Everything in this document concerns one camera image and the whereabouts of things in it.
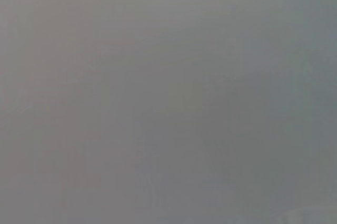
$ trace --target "gray background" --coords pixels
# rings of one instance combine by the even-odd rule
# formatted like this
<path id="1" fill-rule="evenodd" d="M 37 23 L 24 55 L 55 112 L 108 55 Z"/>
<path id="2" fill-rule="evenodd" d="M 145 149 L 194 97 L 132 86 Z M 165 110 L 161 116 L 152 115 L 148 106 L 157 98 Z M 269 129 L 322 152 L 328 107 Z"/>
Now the gray background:
<path id="1" fill-rule="evenodd" d="M 336 2 L 0 0 L 1 221 L 334 204 Z"/>

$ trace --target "blurry surface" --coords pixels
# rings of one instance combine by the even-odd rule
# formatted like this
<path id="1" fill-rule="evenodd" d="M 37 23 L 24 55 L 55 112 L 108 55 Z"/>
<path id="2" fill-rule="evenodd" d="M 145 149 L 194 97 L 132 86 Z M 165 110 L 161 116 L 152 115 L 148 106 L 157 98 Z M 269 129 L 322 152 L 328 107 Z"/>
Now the blurry surface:
<path id="1" fill-rule="evenodd" d="M 0 0 L 1 221 L 336 204 L 336 2 Z"/>

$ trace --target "gray surface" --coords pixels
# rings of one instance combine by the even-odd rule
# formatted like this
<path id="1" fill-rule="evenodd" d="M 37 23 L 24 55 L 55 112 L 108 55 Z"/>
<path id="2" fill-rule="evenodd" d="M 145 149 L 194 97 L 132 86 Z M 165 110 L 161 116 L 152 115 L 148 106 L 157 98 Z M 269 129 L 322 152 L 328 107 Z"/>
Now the gray surface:
<path id="1" fill-rule="evenodd" d="M 335 204 L 336 2 L 0 0 L 1 222 Z"/>

